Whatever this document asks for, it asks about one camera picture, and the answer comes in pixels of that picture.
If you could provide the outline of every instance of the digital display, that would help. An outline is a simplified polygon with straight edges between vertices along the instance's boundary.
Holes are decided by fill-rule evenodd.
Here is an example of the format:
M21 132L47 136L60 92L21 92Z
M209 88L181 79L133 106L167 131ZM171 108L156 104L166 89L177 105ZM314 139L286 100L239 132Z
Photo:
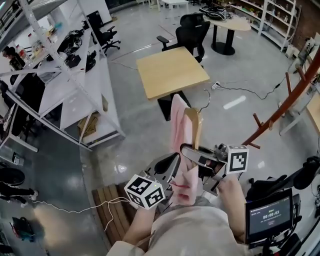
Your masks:
M290 197L288 196L274 203L250 210L250 235L290 221L290 209Z

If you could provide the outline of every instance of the pink towel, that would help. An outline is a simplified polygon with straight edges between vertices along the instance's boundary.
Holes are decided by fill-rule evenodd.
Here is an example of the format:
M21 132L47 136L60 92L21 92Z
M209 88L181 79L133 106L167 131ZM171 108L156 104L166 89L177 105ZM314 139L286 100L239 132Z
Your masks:
M181 163L171 182L173 195L170 202L177 205L191 206L196 202L198 186L198 166L192 168L192 162L180 152L183 143L192 144L192 122L185 115L188 105L175 94L171 105L171 148L180 153Z

